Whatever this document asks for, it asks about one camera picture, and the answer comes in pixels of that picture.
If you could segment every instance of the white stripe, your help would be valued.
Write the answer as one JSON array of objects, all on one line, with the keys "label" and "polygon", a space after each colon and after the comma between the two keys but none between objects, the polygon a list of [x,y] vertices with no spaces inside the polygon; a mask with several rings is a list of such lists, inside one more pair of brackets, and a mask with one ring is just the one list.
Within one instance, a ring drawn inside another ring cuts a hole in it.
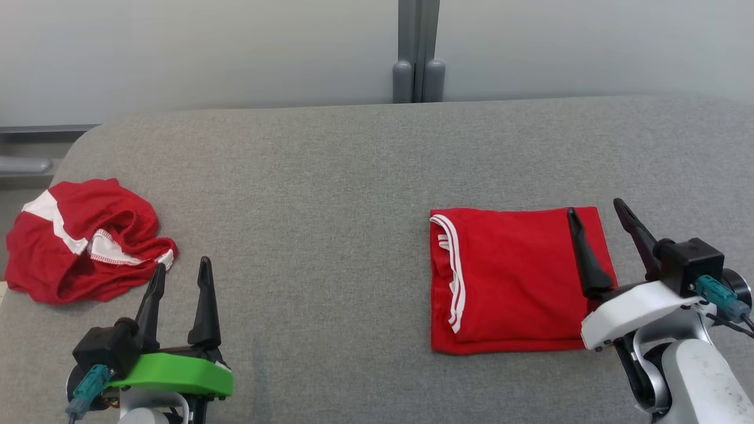
[{"label": "white stripe", "polygon": [[453,271],[453,282],[450,283],[450,289],[453,292],[453,299],[450,305],[449,323],[452,326],[453,333],[457,333],[461,329],[461,318],[466,306],[466,287],[461,268],[461,254],[458,249],[458,233],[455,231],[453,223],[444,215],[433,215],[430,221],[443,227],[450,243],[450,269]]},{"label": "white stripe", "polygon": [[60,215],[60,210],[57,208],[57,200],[52,197],[49,190],[45,190],[37,199],[25,204],[21,211],[29,212],[30,214],[35,214],[37,217],[51,221],[53,233],[74,254],[80,255],[87,248],[88,242],[86,238],[76,240],[66,232],[63,226],[63,215]]},{"label": "white stripe", "polygon": [[170,269],[170,267],[173,266],[173,258],[173,249],[168,249],[167,252],[163,253],[155,260],[158,263],[164,263],[165,269]]},{"label": "white stripe", "polygon": [[93,260],[114,265],[139,265],[143,260],[123,253],[121,246],[112,239],[109,232],[98,229],[87,247]]}]

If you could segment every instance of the white wall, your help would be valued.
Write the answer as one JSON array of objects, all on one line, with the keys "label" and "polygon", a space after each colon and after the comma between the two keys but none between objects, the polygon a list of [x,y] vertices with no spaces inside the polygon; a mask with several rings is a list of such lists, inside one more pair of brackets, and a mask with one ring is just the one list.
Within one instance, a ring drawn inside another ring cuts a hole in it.
[{"label": "white wall", "polygon": [[445,100],[701,91],[754,101],[751,0],[443,0]]},{"label": "white wall", "polygon": [[0,127],[389,103],[397,2],[2,0]]}]

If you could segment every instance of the teal connector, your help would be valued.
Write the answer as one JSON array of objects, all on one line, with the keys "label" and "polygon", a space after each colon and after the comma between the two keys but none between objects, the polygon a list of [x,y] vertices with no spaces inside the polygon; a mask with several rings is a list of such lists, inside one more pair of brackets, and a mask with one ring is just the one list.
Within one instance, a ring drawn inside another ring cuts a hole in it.
[{"label": "teal connector", "polygon": [[741,302],[733,290],[709,275],[697,278],[694,291],[705,300],[717,305],[718,315],[724,315],[737,324],[743,322],[743,317],[749,317],[751,314],[751,308]]},{"label": "teal connector", "polygon": [[73,400],[66,407],[69,422],[84,418],[94,398],[105,390],[111,378],[110,370],[104,365],[95,365],[89,370],[73,392]]}]

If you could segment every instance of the gray table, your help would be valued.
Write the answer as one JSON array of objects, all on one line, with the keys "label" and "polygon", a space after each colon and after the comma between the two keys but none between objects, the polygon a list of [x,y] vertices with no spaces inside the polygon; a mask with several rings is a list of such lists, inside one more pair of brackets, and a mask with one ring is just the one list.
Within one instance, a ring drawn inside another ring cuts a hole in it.
[{"label": "gray table", "polygon": [[[236,395],[210,424],[646,422],[614,352],[432,353],[429,210],[597,205],[625,283],[644,272],[619,195],[750,277],[753,141],[754,107],[696,96],[182,112],[90,131],[55,180],[117,177],[154,205],[181,252],[163,346],[185,342],[212,258]],[[142,292],[58,308],[8,293],[0,420],[64,422],[71,349]],[[712,334],[754,395],[752,340]]]}]

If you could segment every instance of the folded red shirt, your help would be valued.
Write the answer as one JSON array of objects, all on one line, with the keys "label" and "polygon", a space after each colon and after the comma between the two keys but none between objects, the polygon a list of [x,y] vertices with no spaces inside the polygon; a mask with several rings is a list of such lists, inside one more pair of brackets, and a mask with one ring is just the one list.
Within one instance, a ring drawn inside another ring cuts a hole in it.
[{"label": "folded red shirt", "polygon": [[[587,241],[615,279],[596,207],[577,207]],[[583,349],[587,300],[566,208],[433,210],[431,344],[454,355]]]}]

